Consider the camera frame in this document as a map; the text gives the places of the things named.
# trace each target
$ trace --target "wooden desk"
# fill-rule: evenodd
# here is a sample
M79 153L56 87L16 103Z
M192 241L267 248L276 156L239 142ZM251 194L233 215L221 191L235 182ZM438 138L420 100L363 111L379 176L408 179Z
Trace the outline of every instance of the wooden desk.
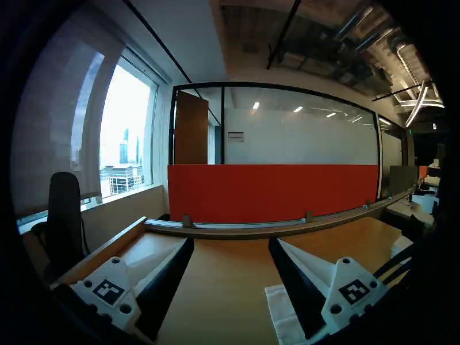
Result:
M399 229L365 217L282 239L333 263L351 256L374 272L390 258L400 234ZM118 255L129 262L180 240L140 233ZM268 240L195 239L194 243L195 250L159 331L158 344L277 344L264 288L282 282Z

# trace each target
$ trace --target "building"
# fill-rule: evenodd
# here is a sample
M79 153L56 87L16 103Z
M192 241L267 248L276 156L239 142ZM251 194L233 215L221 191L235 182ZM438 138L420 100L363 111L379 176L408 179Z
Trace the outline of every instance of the building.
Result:
M108 179L110 195L124 193L145 184L145 176L140 164L117 164L106 166L99 172L101 180Z
M120 164L128 162L128 136L129 130L127 128L123 133L123 141L120 143Z
M120 144L120 164L126 164L128 162L128 144Z
M139 162L139 136L136 136L136 164L140 164Z

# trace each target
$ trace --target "orange partition panel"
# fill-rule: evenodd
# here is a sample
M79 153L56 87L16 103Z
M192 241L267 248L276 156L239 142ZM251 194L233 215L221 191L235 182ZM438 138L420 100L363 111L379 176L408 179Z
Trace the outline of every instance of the orange partition panel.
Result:
M261 223L321 216L375 202L376 165L170 165L171 219Z
M425 178L428 176L428 167L427 166L420 166L419 167L419 175L421 178Z

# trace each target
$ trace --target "window blind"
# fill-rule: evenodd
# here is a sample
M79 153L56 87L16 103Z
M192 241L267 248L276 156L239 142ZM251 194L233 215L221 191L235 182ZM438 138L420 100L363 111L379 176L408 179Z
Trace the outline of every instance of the window blind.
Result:
M16 216L48 207L51 176L73 173L81 198L100 195L99 132L123 44L76 14L42 50L25 85L11 149Z

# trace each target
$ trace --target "wooden door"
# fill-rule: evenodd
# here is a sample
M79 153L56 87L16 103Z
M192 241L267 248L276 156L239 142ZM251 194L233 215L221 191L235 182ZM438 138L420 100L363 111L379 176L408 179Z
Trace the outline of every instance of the wooden door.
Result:
M179 91L174 164L208 164L208 101Z

